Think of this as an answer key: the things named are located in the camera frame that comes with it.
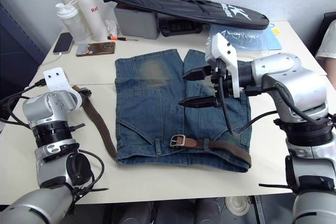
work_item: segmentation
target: smartphone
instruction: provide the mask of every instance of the smartphone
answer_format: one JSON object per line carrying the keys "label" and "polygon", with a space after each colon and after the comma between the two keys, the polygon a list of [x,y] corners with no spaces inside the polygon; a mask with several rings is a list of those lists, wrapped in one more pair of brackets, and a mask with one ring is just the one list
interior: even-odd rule
{"label": "smartphone", "polygon": [[61,33],[53,50],[54,55],[57,55],[60,52],[62,54],[70,53],[73,43],[74,39],[70,33]]}
{"label": "smartphone", "polygon": [[78,45],[76,56],[93,56],[113,54],[115,49],[114,42],[101,42]]}

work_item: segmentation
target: jeans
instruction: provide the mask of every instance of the jeans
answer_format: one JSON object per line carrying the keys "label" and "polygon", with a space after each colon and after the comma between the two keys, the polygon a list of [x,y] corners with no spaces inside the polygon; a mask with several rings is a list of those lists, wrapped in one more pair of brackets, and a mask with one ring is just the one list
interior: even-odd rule
{"label": "jeans", "polygon": [[[247,172],[248,164],[225,150],[209,149],[208,141],[224,141],[247,152],[251,127],[240,136],[227,130],[221,108],[185,108],[187,97],[214,95],[209,78],[185,81],[182,75],[206,65],[204,53],[189,50],[184,62],[176,49],[115,61],[117,78],[117,162],[121,165],[207,165]],[[233,129],[250,120],[248,98],[226,99]],[[203,150],[172,148],[173,135],[203,141]]]}

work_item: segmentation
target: white printed logo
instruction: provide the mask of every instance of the white printed logo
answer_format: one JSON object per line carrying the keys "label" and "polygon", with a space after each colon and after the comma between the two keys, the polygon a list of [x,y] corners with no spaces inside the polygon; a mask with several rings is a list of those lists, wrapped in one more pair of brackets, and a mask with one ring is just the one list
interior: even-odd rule
{"label": "white printed logo", "polygon": [[242,9],[240,9],[240,8],[237,8],[237,7],[232,6],[232,5],[227,6],[226,4],[221,4],[221,6],[222,6],[222,8],[223,8],[223,10],[224,10],[224,12],[225,12],[225,14],[226,14],[226,16],[228,16],[228,17],[231,17],[231,18],[232,18],[233,16],[232,16],[231,12],[233,12],[233,14],[234,14],[235,16],[237,16],[237,14],[240,13],[240,14],[242,14],[244,17],[246,17],[247,19],[251,20],[251,19],[248,17],[248,15],[247,15]]}

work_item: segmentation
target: black bag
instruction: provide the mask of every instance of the black bag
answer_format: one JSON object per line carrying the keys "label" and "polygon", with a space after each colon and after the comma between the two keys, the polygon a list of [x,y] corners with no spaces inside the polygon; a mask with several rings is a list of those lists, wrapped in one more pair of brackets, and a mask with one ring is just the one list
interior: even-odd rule
{"label": "black bag", "polygon": [[268,18],[254,10],[209,0],[104,0],[207,24],[266,29]]}

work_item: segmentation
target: belt loop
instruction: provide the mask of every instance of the belt loop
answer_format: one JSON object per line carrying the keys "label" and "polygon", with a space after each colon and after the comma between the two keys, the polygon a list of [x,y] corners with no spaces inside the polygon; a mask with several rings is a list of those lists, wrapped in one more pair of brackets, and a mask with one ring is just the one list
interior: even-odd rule
{"label": "belt loop", "polygon": [[156,151],[156,155],[160,156],[162,154],[161,152],[161,143],[160,143],[160,139],[156,138],[155,139],[155,151]]}
{"label": "belt loop", "polygon": [[205,138],[203,141],[203,151],[209,152],[209,139],[208,138]]}

